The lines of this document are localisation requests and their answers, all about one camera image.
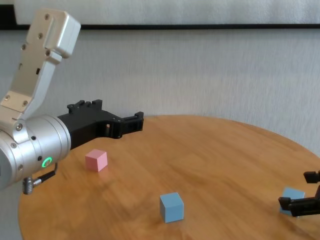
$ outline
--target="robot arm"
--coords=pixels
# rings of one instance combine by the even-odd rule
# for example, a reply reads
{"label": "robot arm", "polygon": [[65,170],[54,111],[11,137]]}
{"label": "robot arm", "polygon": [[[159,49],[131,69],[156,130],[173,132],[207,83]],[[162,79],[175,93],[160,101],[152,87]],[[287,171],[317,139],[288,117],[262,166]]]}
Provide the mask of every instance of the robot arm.
{"label": "robot arm", "polygon": [[[68,105],[59,117],[30,116],[44,101],[56,65],[74,49],[81,25],[64,11],[41,9],[21,48],[10,90],[0,104],[0,190],[23,180],[23,193],[56,174],[71,149],[95,138],[119,139],[143,129],[144,114],[120,118],[102,110],[102,101]],[[37,179],[48,166],[55,169]]]}
{"label": "robot arm", "polygon": [[16,143],[29,140],[25,121],[43,103],[56,65],[72,54],[80,28],[65,11],[37,11],[11,87],[0,103],[0,130]]}

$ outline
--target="silver cylindrical joint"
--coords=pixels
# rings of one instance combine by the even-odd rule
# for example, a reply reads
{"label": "silver cylindrical joint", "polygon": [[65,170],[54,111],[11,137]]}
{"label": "silver cylindrical joint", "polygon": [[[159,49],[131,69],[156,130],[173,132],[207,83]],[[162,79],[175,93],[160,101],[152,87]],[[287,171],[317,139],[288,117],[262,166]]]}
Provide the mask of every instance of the silver cylindrical joint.
{"label": "silver cylindrical joint", "polygon": [[21,144],[0,131],[0,190],[54,165],[70,151],[69,131],[59,118],[48,115],[30,118],[26,128],[29,140]]}

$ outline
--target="cube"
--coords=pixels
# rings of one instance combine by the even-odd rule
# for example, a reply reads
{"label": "cube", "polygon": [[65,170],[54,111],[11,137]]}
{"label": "cube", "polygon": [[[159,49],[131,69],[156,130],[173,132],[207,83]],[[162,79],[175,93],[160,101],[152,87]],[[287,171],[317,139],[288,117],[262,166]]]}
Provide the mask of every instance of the cube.
{"label": "cube", "polygon": [[94,149],[85,155],[85,166],[88,170],[100,172],[108,165],[107,152]]}
{"label": "cube", "polygon": [[160,214],[166,224],[184,219],[184,206],[177,192],[160,196]]}
{"label": "cube", "polygon": [[[291,199],[303,199],[305,197],[305,193],[303,191],[286,187],[283,191],[282,197],[291,198]],[[280,213],[292,216],[289,210],[283,210],[281,207],[280,207]]]}

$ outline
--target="green led ring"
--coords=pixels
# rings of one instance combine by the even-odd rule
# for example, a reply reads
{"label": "green led ring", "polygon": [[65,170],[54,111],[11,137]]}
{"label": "green led ring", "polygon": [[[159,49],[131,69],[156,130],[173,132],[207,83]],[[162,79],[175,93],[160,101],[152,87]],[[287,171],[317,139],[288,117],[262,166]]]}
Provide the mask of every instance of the green led ring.
{"label": "green led ring", "polygon": [[52,162],[52,157],[47,157],[47,158],[43,161],[42,167],[43,167],[43,168],[48,167],[48,166],[51,164],[51,162]]}

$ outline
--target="screw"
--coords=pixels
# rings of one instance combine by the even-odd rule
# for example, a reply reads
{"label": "screw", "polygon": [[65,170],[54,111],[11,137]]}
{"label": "screw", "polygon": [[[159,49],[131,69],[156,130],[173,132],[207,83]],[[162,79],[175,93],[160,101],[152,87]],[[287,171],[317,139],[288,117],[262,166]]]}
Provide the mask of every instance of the screw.
{"label": "screw", "polygon": [[19,124],[15,127],[15,130],[21,131],[22,128],[23,128],[22,124],[19,123]]}

